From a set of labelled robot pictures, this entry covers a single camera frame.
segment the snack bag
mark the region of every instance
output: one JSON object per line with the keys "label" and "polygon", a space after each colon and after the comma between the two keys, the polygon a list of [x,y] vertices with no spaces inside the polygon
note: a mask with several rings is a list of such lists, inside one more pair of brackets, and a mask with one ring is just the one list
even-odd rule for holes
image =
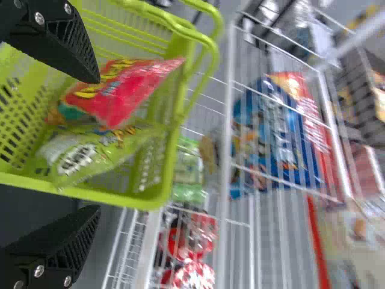
{"label": "snack bag", "polygon": [[123,129],[91,125],[67,128],[55,132],[37,151],[36,162],[44,162],[51,168],[51,181],[57,188],[76,185],[114,169],[163,132],[159,125],[140,119]]}
{"label": "snack bag", "polygon": [[174,182],[180,184],[203,184],[203,162],[199,143],[186,137],[178,140]]}
{"label": "snack bag", "polygon": [[79,82],[51,109],[46,121],[64,125],[85,115],[93,116],[108,128],[126,124],[132,112],[178,68],[184,58],[172,60],[113,60],[101,72],[101,82]]}

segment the merchandise display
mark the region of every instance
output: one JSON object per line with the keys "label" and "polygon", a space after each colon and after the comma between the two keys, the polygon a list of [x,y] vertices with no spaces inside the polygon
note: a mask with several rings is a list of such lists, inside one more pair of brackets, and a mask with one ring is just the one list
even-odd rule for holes
{"label": "merchandise display", "polygon": [[[311,182],[319,185],[321,180],[315,150],[323,154],[327,153],[328,147],[325,146],[323,130],[312,120],[319,119],[318,110],[302,76],[294,72],[275,73],[258,79],[252,87],[271,100],[247,90],[235,102],[232,157],[241,166],[285,181],[306,187],[310,187]],[[284,108],[282,104],[308,117]],[[241,140],[241,133],[245,135],[245,140]],[[246,193],[255,188],[267,191],[268,182],[262,176],[245,173],[245,183]],[[273,181],[272,187],[277,186],[278,182]],[[232,178],[233,198],[240,195],[239,190],[239,170],[235,170]]]}
{"label": "merchandise display", "polygon": [[53,185],[63,188],[112,170],[163,131],[159,125],[141,119],[124,129],[92,125],[59,127],[37,151],[36,162],[41,162],[41,167],[48,165]]}
{"label": "merchandise display", "polygon": [[65,125],[89,115],[108,128],[123,127],[139,104],[184,61],[182,57],[109,61],[102,69],[100,84],[79,82],[51,108],[46,121]]}

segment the candy bag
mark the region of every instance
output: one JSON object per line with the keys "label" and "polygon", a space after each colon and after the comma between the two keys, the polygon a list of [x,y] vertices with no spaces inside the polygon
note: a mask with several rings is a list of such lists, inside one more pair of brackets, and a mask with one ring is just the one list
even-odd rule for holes
{"label": "candy bag", "polygon": [[160,125],[141,119],[123,129],[92,125],[66,128],[55,131],[54,137],[37,151],[36,162],[51,168],[51,181],[57,188],[76,185],[114,169],[163,132]]}
{"label": "candy bag", "polygon": [[132,112],[183,62],[172,60],[113,60],[101,72],[101,82],[79,82],[49,113],[50,125],[64,125],[84,115],[93,116],[108,128],[126,125]]}

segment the white wire rack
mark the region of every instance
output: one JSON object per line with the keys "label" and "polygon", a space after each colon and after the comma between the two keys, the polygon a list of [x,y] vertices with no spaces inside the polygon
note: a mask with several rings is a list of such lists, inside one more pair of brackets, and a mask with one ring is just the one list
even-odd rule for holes
{"label": "white wire rack", "polygon": [[[218,150],[220,170],[209,178],[210,185],[205,188],[206,202],[198,213],[196,205],[177,208],[170,203],[155,212],[135,211],[130,218],[127,209],[123,209],[102,289],[172,288],[172,281],[161,284],[159,276],[169,268],[173,276],[176,262],[172,261],[174,264],[169,266],[170,253],[166,250],[162,256],[156,254],[162,246],[159,233],[162,240],[170,235],[170,226],[164,226],[162,220],[163,214],[170,211],[179,216],[176,240],[183,234],[182,216],[188,219],[198,215],[216,221],[219,238],[214,242],[213,252],[203,259],[215,270],[215,288],[320,288],[319,268],[309,229],[307,197],[313,197],[320,211],[326,214],[325,210],[351,206],[351,200],[355,202],[365,197],[366,192],[365,188],[362,189],[365,178],[359,177],[361,172],[355,157],[359,149],[351,142],[338,97],[340,87],[346,86],[351,72],[341,73],[328,62],[352,49],[362,53],[356,45],[384,25],[384,19],[385,12],[382,11],[338,48],[320,57],[313,66],[233,21],[226,39],[227,79],[212,78],[206,93],[202,94],[190,118],[181,127],[181,134],[193,140],[210,135],[213,129],[222,132]],[[253,43],[245,41],[245,35],[247,39],[253,39]],[[298,44],[289,37],[274,35]],[[312,50],[308,52],[320,56]],[[368,69],[368,64],[364,63],[363,67]],[[318,116],[291,105],[287,94],[277,87],[273,87],[275,93],[272,93],[264,85],[263,81],[269,75],[279,72],[301,73],[301,85],[314,100]],[[260,87],[256,85],[257,79],[261,79]],[[232,138],[244,139],[247,133],[242,126],[238,135],[234,135],[232,129],[233,105],[237,100],[240,101],[241,123],[247,119],[246,92],[253,95],[252,105],[257,107],[263,103],[268,107],[251,126],[252,129],[259,127],[260,121],[269,128],[263,130],[267,160],[271,158],[272,147],[277,141],[271,131],[284,132],[290,135],[285,140],[286,148],[296,148],[297,154],[306,159],[296,169],[288,166],[288,170],[283,170],[282,166],[277,166],[274,170],[271,162],[266,162],[263,169],[254,169],[260,168],[260,159],[253,160],[253,166],[246,166],[242,158],[230,156]],[[282,119],[289,115],[295,116],[291,131],[282,125]],[[304,121],[321,131],[320,138],[324,144],[321,150],[305,137],[300,123]],[[375,179],[373,190],[382,195],[384,182],[374,151],[364,143],[362,147],[368,158],[367,171],[371,170]],[[245,146],[240,150],[241,155],[245,155]],[[259,155],[258,141],[251,150],[252,154]],[[239,172],[240,197],[230,200],[230,180],[235,170]],[[263,185],[264,192],[259,192],[259,187],[253,191],[246,188],[249,176],[257,179],[258,185]],[[332,214],[325,218],[331,218],[331,223],[340,221]]]}

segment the wire shelf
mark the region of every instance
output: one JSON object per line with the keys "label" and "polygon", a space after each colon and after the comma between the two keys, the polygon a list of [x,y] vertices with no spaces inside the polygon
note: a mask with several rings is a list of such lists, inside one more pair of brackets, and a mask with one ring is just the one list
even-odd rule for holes
{"label": "wire shelf", "polygon": [[[349,208],[367,217],[365,208],[374,205],[360,205],[360,200],[384,194],[375,151],[346,122],[344,117],[351,111],[340,99],[340,91],[350,85],[351,78],[362,75],[344,66],[344,55],[355,51],[362,61],[360,67],[369,71],[361,47],[350,46],[344,54],[333,51],[342,70],[335,68],[336,62],[323,63],[323,57],[313,51],[308,52],[321,62],[310,64],[278,44],[278,38],[287,40],[289,36],[272,33],[269,35],[277,38],[266,40],[244,29],[236,19],[227,39],[228,78],[211,78],[181,127],[182,137],[201,140],[206,136],[218,145],[220,166],[216,172],[205,174],[206,200],[184,207],[171,202],[148,214],[136,212],[130,238],[118,228],[117,235],[124,241],[111,254],[111,262],[116,265],[108,272],[115,273],[108,273],[103,289],[173,288],[172,278],[162,282],[167,270],[174,276],[180,265],[175,261],[179,250],[175,247],[174,253],[170,252],[168,240],[170,234],[174,234],[176,243],[184,235],[190,236],[191,220],[196,216],[214,220],[217,227],[213,250],[202,259],[215,271],[216,288],[321,288],[325,279],[320,279],[320,257],[315,245],[319,236],[314,235],[314,223],[318,222],[328,254],[346,253],[350,244],[346,220],[340,212]],[[294,105],[295,93],[286,92],[287,88],[279,88],[284,84],[272,81],[277,73],[286,72],[294,76],[297,88],[306,91],[302,93],[310,100]],[[234,109],[237,102],[238,119]],[[250,107],[257,117],[255,122],[247,123]],[[263,145],[253,139],[239,146],[238,155],[229,154],[234,138],[246,139],[261,124],[264,129],[258,131],[258,138],[263,139]],[[245,162],[248,155],[257,157]],[[262,158],[268,161],[261,163]],[[230,193],[235,173],[239,181],[237,197]],[[368,180],[370,188],[365,186]],[[124,216],[124,222],[130,223],[129,219]],[[182,220],[189,220],[189,225]],[[198,259],[196,250],[191,258]]]}

